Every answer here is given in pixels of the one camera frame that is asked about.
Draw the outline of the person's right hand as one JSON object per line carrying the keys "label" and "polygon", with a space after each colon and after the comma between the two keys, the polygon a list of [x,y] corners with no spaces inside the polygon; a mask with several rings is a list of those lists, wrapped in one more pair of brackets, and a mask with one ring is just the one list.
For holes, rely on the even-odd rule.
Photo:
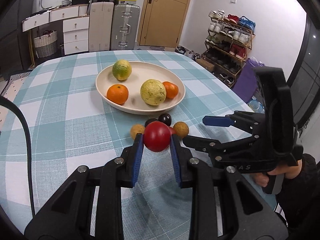
{"label": "person's right hand", "polygon": [[274,170],[267,172],[267,174],[254,173],[251,174],[251,177],[257,185],[266,187],[271,176],[284,175],[286,179],[294,179],[300,174],[301,170],[302,160],[299,160],[297,166],[288,166],[286,163],[279,163]]}

